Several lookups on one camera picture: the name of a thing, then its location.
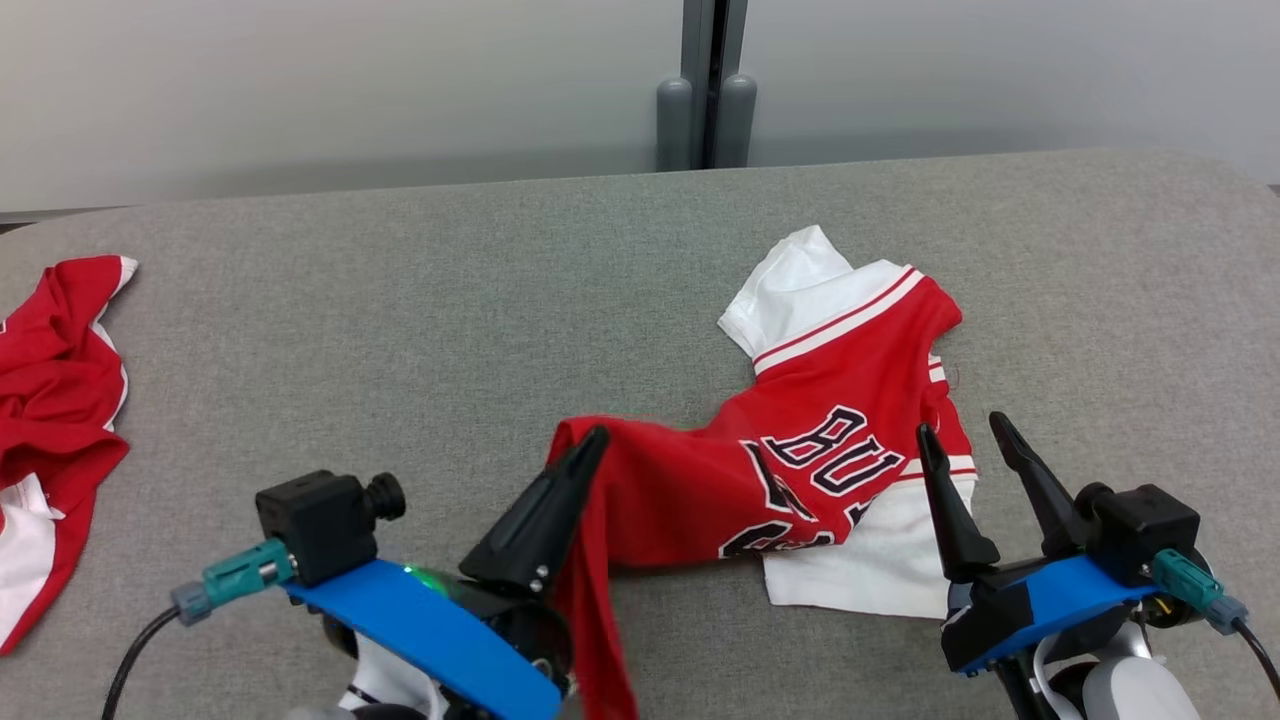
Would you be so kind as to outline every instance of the red and white garment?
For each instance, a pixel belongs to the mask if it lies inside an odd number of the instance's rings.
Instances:
[[[556,592],[589,717],[636,716],[609,606],[611,564],[767,552],[776,603],[943,615],[915,430],[934,428],[961,495],[972,496],[972,448],[932,355],[960,319],[915,268],[879,260],[854,269],[814,225],[778,242],[719,319],[756,378],[710,424],[561,423],[550,460],[595,424],[611,433]]]
[[[111,425],[128,377],[99,320],[137,266],[59,263],[0,324],[0,655],[67,585],[95,491],[129,451]]]

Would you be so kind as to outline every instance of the teal connector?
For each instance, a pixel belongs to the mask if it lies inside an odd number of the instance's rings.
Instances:
[[[210,609],[265,591],[294,574],[289,551],[278,539],[269,539],[239,555],[205,568],[205,592]]]
[[[1151,565],[1151,579],[1160,589],[1204,614],[1210,603],[1222,597],[1222,583],[1213,579],[1176,550],[1161,550]]]

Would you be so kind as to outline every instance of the white shirt sleeve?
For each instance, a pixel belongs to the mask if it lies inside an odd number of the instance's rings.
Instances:
[[[858,306],[901,272],[902,266],[887,260],[855,269],[822,228],[810,225],[769,251],[718,324],[754,360]],[[977,482],[973,478],[956,480],[966,507]],[[895,483],[881,493],[844,544],[771,552],[763,559],[774,605],[946,616],[948,583],[942,577],[929,502],[919,479]]]

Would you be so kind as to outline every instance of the red fabric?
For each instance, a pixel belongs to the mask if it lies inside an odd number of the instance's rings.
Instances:
[[[556,588],[556,603],[573,633],[588,717],[636,717],[609,606],[611,564],[681,565],[746,551],[840,543],[872,500],[918,457],[915,429],[922,421],[938,428],[950,455],[972,454],[946,382],[931,382],[928,369],[933,341],[960,319],[955,302],[923,278],[867,323],[760,373],[703,429],[681,432],[600,416],[561,423],[552,461],[595,424],[611,434]],[[832,415],[837,410],[844,415]],[[846,433],[856,423],[838,418],[859,415],[865,425]],[[826,423],[828,418],[836,420]],[[824,425],[828,439],[787,448],[787,439]],[[791,454],[791,465],[769,450],[769,439]],[[742,441],[762,448],[758,456],[795,502],[778,502],[785,496],[777,492],[771,496]],[[870,452],[876,447],[879,451]],[[868,454],[858,455],[856,448]],[[813,457],[801,460],[806,455]],[[837,457],[851,461],[840,466]],[[831,470],[823,475],[828,489],[815,480],[823,468]],[[865,482],[851,479],[864,471]],[[841,478],[847,488],[840,486]]]
[[[132,272],[133,261],[115,255],[59,263],[0,328],[0,488],[35,473],[49,505],[65,515],[54,521],[52,570],[0,638],[0,655],[67,585],[88,537],[95,489],[128,452],[105,428],[125,392],[120,357],[93,324]]]

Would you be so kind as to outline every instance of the gray table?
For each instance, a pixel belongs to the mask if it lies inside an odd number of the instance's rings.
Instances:
[[[0,716],[91,717],[173,585],[259,536],[252,495],[315,468],[397,473],[384,555],[452,566],[580,413],[712,416],[750,382],[716,318],[774,241],[819,223],[965,311],[941,343],[1006,559],[1037,552],[986,432],[1001,409],[1069,489],[1160,483],[1280,653],[1280,201],[1216,161],[1084,151],[188,202],[0,237],[0,307],[41,268],[141,269],[105,324],[133,450],[73,582],[0,661]],[[934,623],[772,607],[759,564],[614,582],[646,717],[1009,716],[946,673]],[[1274,717],[1244,643],[1157,652],[1207,717]],[[122,717],[279,717],[352,664],[278,593],[166,628]]]

